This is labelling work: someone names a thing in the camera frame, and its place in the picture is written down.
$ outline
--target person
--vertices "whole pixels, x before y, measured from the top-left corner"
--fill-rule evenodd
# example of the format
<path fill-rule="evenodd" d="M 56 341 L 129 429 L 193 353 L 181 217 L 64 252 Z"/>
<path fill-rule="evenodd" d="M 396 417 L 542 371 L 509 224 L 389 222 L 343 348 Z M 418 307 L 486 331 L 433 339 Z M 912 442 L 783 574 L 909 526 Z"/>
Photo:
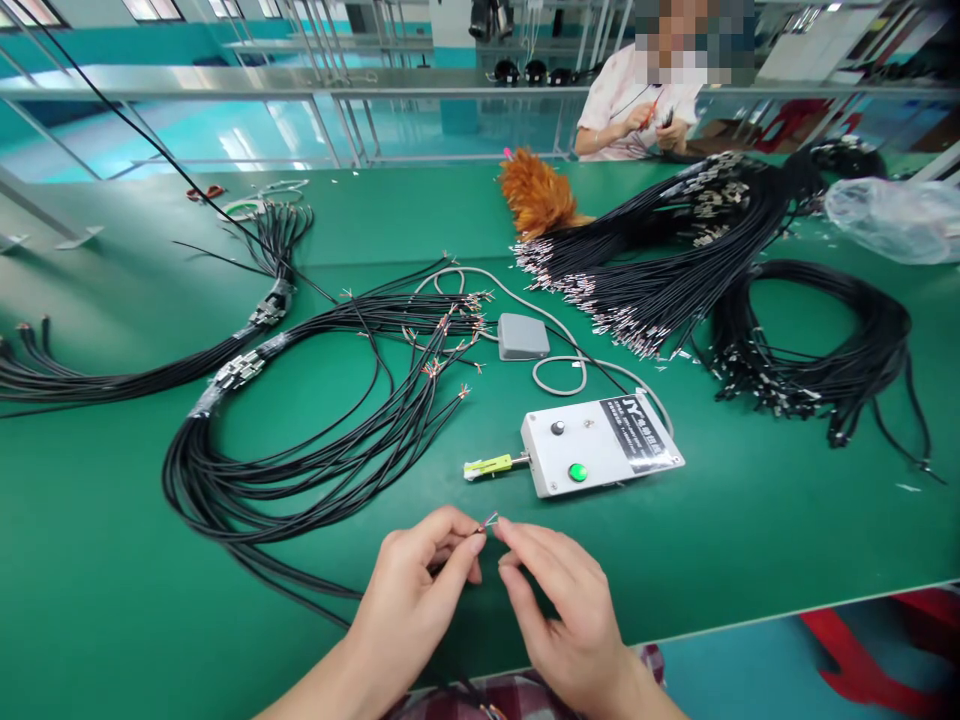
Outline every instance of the person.
<path fill-rule="evenodd" d="M 672 0 L 669 15 L 649 19 L 657 33 L 638 36 L 604 63 L 577 123 L 581 162 L 638 160 L 650 157 L 654 145 L 687 152 L 705 72 L 698 53 L 686 48 L 698 26 L 705 29 L 706 14 L 704 0 Z"/>
<path fill-rule="evenodd" d="M 494 707 L 481 711 L 443 696 L 450 710 L 443 715 L 436 705 L 429 713 L 423 710 L 424 704 L 436 703 L 437 693 L 404 698 L 446 633 L 465 583 L 481 582 L 478 557 L 487 534 L 479 527 L 448 506 L 410 530 L 387 535 L 346 636 L 258 720 L 520 720 L 522 712 L 508 716 L 492 699 Z M 534 706 L 537 720 L 571 717 L 572 712 L 590 720 L 686 717 L 623 644 L 607 578 L 596 560 L 562 533 L 504 517 L 494 534 L 509 548 L 500 558 L 499 574 L 530 662 L 562 701 L 553 715 L 546 714 L 549 708 Z M 544 618 L 521 566 L 553 602 L 559 620 Z M 552 693 L 544 692 L 544 697 Z"/>

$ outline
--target orange feather duster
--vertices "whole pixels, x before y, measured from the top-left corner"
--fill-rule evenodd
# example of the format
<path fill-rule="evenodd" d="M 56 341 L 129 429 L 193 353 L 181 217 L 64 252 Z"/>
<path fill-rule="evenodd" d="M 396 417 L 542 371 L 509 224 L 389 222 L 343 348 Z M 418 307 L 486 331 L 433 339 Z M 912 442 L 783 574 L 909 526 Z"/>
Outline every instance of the orange feather duster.
<path fill-rule="evenodd" d="M 513 224 L 521 242 L 549 230 L 586 225 L 593 218 L 577 214 L 570 181 L 531 151 L 520 148 L 512 160 L 500 163 L 500 185 L 513 211 Z"/>

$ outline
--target green indicator light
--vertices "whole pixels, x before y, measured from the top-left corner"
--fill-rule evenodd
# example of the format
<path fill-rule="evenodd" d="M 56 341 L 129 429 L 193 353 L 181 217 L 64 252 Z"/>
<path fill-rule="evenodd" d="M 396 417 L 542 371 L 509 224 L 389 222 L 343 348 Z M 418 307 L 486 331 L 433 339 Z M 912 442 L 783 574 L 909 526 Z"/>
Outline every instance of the green indicator light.
<path fill-rule="evenodd" d="M 587 479 L 587 469 L 580 463 L 574 463 L 570 466 L 570 469 L 567 470 L 567 473 L 570 475 L 570 479 L 574 482 L 583 482 Z"/>

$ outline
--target clear plastic bag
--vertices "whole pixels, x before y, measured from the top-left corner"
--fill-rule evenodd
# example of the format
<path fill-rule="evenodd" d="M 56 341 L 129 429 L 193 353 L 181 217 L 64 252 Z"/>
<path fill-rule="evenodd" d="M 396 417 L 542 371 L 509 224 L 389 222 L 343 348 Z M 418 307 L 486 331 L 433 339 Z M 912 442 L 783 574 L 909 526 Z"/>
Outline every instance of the clear plastic bag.
<path fill-rule="evenodd" d="M 960 190 L 950 185 L 840 180 L 824 208 L 860 245 L 896 262 L 960 262 Z"/>

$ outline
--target green workbench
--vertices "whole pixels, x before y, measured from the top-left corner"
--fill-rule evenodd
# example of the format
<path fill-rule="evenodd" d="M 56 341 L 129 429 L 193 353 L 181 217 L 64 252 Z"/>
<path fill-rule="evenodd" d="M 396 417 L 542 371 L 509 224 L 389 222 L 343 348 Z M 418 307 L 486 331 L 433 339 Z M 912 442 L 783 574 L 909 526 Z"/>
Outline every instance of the green workbench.
<path fill-rule="evenodd" d="M 599 215 L 674 168 L 562 165 L 581 209 Z M 443 250 L 521 291 L 513 228 L 493 166 L 313 172 L 315 228 L 300 266 L 331 292 L 362 291 L 427 265 Z M 201 176 L 224 200 L 289 174 Z M 0 328 L 54 322 L 54 350 L 91 373 L 132 372 L 209 347 L 239 329 L 270 281 L 201 257 L 183 240 L 228 257 L 245 251 L 209 208 L 184 199 L 172 175 L 142 182 L 46 186 L 87 224 L 105 225 L 71 252 L 28 240 L 0 256 Z M 467 483 L 462 463 L 521 449 L 528 411 L 619 394 L 591 371 L 576 400 L 538 389 L 530 365 L 499 363 L 493 343 L 445 375 L 449 397 L 473 393 L 423 459 L 348 520 L 275 547 L 282 558 L 361 589 L 381 538 L 452 503 L 494 510 L 579 540 L 609 578 L 625 641 L 640 643 L 845 603 L 960 577 L 960 448 L 956 400 L 960 273 L 899 266 L 825 221 L 797 224 L 769 257 L 828 263 L 891 293 L 915 321 L 916 384 L 933 434 L 935 484 L 890 448 L 865 416 L 850 447 L 830 450 L 824 421 L 775 420 L 749 403 L 716 403 L 717 381 L 692 360 L 657 363 L 592 335 L 589 318 L 557 295 L 526 293 L 555 313 L 592 355 L 640 373 L 667 405 L 686 467 L 625 487 L 538 500 L 529 473 Z M 480 278 L 470 289 L 489 289 Z M 835 301 L 761 283 L 756 303 L 775 344 L 823 350 L 852 327 Z M 286 327 L 328 307 L 303 288 Z M 518 306 L 498 294 L 489 317 Z M 402 370 L 409 351 L 384 343 Z M 559 343 L 555 350 L 566 354 Z M 558 363 L 552 384 L 575 386 Z M 339 334 L 285 354 L 223 407 L 228 453 L 288 447 L 342 412 L 368 383 L 363 338 Z M 244 572 L 167 507 L 160 468 L 203 382 L 108 406 L 0 421 L 0 717 L 238 718 L 279 695 L 340 637 L 329 623 Z M 906 392 L 882 398 L 893 431 L 919 442 Z M 5 411 L 22 409 L 6 404 Z M 527 665 L 495 570 L 468 590 L 446 642 L 471 675 Z M 331 602 L 351 616 L 354 605 Z"/>

